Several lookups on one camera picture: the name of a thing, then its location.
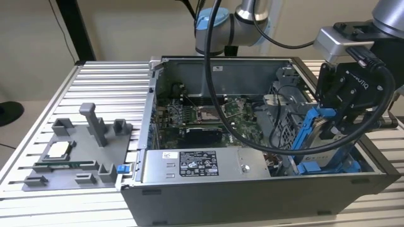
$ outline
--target barcode sticker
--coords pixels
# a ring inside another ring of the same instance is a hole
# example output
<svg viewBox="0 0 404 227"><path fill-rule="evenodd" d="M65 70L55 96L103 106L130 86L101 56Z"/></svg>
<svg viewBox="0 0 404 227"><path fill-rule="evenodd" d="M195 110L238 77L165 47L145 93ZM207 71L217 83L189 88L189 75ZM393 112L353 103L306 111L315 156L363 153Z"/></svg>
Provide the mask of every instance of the barcode sticker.
<svg viewBox="0 0 404 227"><path fill-rule="evenodd" d="M173 158L173 159L179 158L179 153L178 152L167 152L167 151L165 151L163 152L163 158Z"/></svg>

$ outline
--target gray fixture post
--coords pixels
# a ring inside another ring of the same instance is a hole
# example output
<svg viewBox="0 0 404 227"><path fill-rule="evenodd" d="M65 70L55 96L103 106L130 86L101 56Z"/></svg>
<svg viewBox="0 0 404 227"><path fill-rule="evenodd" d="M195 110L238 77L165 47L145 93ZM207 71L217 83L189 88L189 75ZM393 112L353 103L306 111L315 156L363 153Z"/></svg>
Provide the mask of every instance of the gray fixture post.
<svg viewBox="0 0 404 227"><path fill-rule="evenodd" d="M94 103L83 103L79 110L81 114L86 116L89 121L89 129L95 136L95 140L101 147L107 145L107 139L105 136L106 128L99 122L99 119L95 115L95 104Z"/></svg>

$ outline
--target black stand leg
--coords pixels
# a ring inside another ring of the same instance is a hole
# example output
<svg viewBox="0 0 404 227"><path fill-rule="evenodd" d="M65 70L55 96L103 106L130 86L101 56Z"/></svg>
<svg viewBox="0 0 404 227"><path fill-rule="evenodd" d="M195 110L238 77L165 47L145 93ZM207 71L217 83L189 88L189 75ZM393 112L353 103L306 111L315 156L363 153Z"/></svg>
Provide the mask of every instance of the black stand leg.
<svg viewBox="0 0 404 227"><path fill-rule="evenodd" d="M18 120L25 113L25 107L18 102L0 103L0 126Z"/></svg>
<svg viewBox="0 0 404 227"><path fill-rule="evenodd" d="M238 46L226 46L226 56L238 56L239 47Z"/></svg>

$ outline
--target connector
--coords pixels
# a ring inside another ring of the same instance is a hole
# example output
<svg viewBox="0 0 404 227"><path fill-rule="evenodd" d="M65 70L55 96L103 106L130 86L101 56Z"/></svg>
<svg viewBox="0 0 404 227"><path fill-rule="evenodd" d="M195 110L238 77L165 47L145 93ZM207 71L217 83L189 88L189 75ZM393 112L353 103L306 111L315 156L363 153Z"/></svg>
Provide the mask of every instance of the connector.
<svg viewBox="0 0 404 227"><path fill-rule="evenodd" d="M347 48L347 53L351 57L358 61L359 65L369 69L370 72L375 72L375 70L381 66L386 66L385 62L377 57L373 51L365 46L351 46Z"/></svg>

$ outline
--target white wall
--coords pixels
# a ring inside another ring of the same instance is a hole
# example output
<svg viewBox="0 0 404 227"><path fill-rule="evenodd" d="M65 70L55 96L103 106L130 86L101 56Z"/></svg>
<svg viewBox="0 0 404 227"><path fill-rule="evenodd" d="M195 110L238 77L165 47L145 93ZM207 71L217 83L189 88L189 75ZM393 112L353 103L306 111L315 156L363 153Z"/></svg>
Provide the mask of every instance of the white wall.
<svg viewBox="0 0 404 227"><path fill-rule="evenodd" d="M0 0L3 96L19 101L50 99L73 66L49 1Z"/></svg>
<svg viewBox="0 0 404 227"><path fill-rule="evenodd" d="M275 38L287 44L313 40L323 25L370 19L378 2L283 1ZM55 0L53 3L59 13ZM233 11L239 3L225 0L223 6ZM0 5L0 93L14 100L50 99L73 69L73 60L49 1L0 0ZM147 61L153 55L194 55L193 18L179 1L79 0L79 5L99 60ZM311 48L289 51L271 45L270 50L273 56L321 57ZM259 47L242 47L239 54L259 55Z"/></svg>
<svg viewBox="0 0 404 227"><path fill-rule="evenodd" d="M315 40L323 26L373 19L371 12L378 2L379 0L274 0L274 7L282 5L282 13L273 37L287 45L305 44ZM269 55L322 59L314 47L289 50L273 44Z"/></svg>
<svg viewBox="0 0 404 227"><path fill-rule="evenodd" d="M241 0L225 0L231 11ZM81 0L97 57L109 61L147 61L153 55L194 55L194 20L174 0ZM258 55L259 47L241 49Z"/></svg>

